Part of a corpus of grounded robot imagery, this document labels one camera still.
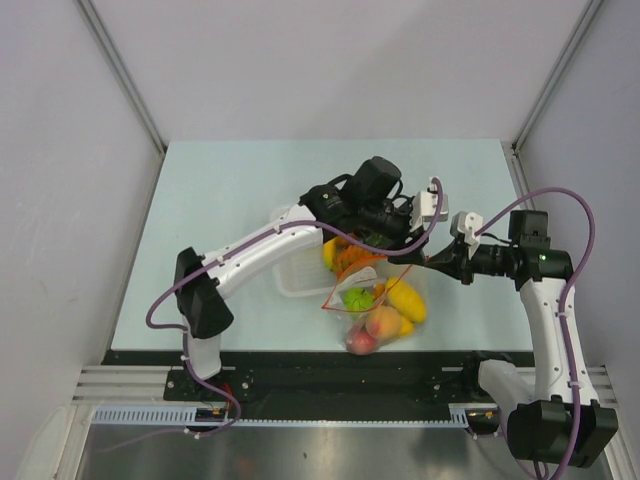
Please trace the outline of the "yellow toy mango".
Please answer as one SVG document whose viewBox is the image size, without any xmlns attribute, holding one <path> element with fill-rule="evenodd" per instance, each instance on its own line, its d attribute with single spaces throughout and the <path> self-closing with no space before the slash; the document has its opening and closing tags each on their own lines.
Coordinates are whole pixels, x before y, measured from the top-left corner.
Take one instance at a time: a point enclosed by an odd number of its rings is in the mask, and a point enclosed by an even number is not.
<svg viewBox="0 0 640 480">
<path fill-rule="evenodd" d="M 388 303 L 403 317 L 412 323 L 424 323 L 428 309 L 425 300 L 406 281 L 399 277 L 390 277 L 386 282 Z"/>
</svg>

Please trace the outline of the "clear zip bag red zipper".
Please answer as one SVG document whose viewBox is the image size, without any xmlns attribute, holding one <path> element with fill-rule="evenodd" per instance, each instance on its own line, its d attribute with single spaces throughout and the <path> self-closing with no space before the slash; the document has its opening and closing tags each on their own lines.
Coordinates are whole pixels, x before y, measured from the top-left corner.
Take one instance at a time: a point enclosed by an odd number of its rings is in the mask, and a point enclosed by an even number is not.
<svg viewBox="0 0 640 480">
<path fill-rule="evenodd" d="M 382 283 L 386 286 L 386 282 L 390 277 L 399 277 L 409 283 L 425 300 L 429 314 L 427 279 L 426 275 L 422 273 L 418 267 L 413 265 L 394 265 L 389 263 L 385 257 L 381 259 L 361 260 L 346 269 L 340 276 L 337 276 L 334 288 L 322 304 L 322 309 L 336 317 L 338 323 L 342 327 L 342 344 L 346 351 L 346 339 L 348 334 L 359 330 L 366 330 L 365 321 L 367 315 L 371 311 L 383 305 L 392 306 L 388 303 L 385 288 L 385 293 L 380 298 L 375 299 L 374 305 L 369 310 L 351 312 L 346 309 L 342 301 L 344 292 L 350 288 L 359 287 L 365 288 L 373 294 L 373 287 L 378 283 Z M 399 337 L 397 335 L 389 340 L 376 339 L 377 348 L 374 352 L 380 350 L 384 346 L 413 336 L 422 328 L 426 321 L 424 323 L 414 323 L 415 330 L 409 336 Z"/>
</svg>

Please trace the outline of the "yellow toy bell pepper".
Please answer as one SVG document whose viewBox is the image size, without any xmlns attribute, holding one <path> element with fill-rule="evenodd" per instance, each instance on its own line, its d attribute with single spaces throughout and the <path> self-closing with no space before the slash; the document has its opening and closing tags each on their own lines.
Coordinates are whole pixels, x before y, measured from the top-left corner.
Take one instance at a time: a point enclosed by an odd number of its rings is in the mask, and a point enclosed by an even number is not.
<svg viewBox="0 0 640 480">
<path fill-rule="evenodd" d="M 400 329 L 398 331 L 398 336 L 399 337 L 406 337 L 406 336 L 411 335 L 415 330 L 414 323 L 411 322 L 406 317 L 402 317 L 401 320 L 402 320 L 402 322 L 401 322 L 401 327 L 400 327 Z"/>
</svg>

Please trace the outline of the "orange toy fruit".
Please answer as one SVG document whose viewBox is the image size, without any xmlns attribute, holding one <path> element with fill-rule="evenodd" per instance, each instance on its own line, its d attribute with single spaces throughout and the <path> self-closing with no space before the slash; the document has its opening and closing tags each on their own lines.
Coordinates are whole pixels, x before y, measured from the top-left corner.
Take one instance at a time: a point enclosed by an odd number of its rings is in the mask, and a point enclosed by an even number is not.
<svg viewBox="0 0 640 480">
<path fill-rule="evenodd" d="M 383 305 L 367 315 L 365 327 L 373 338 L 389 340 L 401 330 L 402 316 L 395 308 Z"/>
</svg>

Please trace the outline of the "green toy bell pepper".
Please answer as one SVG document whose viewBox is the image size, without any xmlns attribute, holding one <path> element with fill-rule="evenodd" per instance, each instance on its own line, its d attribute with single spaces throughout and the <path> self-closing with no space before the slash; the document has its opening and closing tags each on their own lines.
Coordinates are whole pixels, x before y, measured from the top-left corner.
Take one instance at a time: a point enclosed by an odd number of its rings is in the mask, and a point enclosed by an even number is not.
<svg viewBox="0 0 640 480">
<path fill-rule="evenodd" d="M 375 297 L 365 288 L 354 287 L 344 292 L 342 301 L 348 311 L 361 312 L 374 305 Z"/>
</svg>

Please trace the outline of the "pink toy peach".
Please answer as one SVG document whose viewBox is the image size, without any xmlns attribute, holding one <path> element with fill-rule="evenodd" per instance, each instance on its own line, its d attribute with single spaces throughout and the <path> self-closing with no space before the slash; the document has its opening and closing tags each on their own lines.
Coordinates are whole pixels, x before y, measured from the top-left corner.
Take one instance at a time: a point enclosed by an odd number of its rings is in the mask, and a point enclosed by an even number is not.
<svg viewBox="0 0 640 480">
<path fill-rule="evenodd" d="M 359 330 L 348 334 L 346 349 L 354 355 L 369 355 L 377 348 L 377 341 L 366 330 Z"/>
</svg>

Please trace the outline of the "orange toy ginger root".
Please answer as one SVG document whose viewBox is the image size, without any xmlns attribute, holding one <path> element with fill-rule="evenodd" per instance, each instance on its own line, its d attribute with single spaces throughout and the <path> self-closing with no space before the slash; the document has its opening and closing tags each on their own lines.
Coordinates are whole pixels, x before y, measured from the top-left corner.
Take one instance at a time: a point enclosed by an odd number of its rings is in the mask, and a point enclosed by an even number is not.
<svg viewBox="0 0 640 480">
<path fill-rule="evenodd" d="M 385 285 L 378 283 L 373 287 L 373 296 L 375 299 L 380 298 L 385 293 Z"/>
</svg>

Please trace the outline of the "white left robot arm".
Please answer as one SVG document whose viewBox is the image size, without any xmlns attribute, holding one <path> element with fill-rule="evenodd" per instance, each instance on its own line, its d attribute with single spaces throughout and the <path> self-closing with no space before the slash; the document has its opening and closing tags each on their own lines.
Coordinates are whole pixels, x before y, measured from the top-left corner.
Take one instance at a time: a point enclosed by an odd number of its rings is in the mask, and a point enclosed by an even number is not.
<svg viewBox="0 0 640 480">
<path fill-rule="evenodd" d="M 401 191 L 400 170 L 375 156 L 353 174 L 312 187 L 274 221 L 238 242 L 205 255 L 183 250 L 174 282 L 187 329 L 187 389 L 202 400 L 219 392 L 221 335 L 234 320 L 227 301 L 285 257 L 338 237 L 397 263 L 419 263 L 426 242 L 423 224 L 437 199 L 428 192 L 404 196 Z"/>
</svg>

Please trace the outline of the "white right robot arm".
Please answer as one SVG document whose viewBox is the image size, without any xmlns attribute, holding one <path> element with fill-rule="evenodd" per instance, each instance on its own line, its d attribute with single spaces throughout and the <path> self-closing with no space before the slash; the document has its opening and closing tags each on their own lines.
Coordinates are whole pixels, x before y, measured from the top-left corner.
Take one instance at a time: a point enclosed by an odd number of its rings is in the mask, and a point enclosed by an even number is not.
<svg viewBox="0 0 640 480">
<path fill-rule="evenodd" d="M 531 332 L 535 380 L 528 385 L 502 357 L 480 360 L 461 376 L 473 401 L 489 396 L 506 422 L 511 454 L 518 460 L 590 467 L 618 430 L 615 411 L 601 405 L 586 371 L 568 282 L 570 255 L 551 247 L 548 215 L 516 210 L 509 218 L 508 243 L 483 244 L 482 217 L 460 212 L 451 222 L 453 241 L 427 265 L 464 285 L 475 276 L 513 280 Z"/>
</svg>

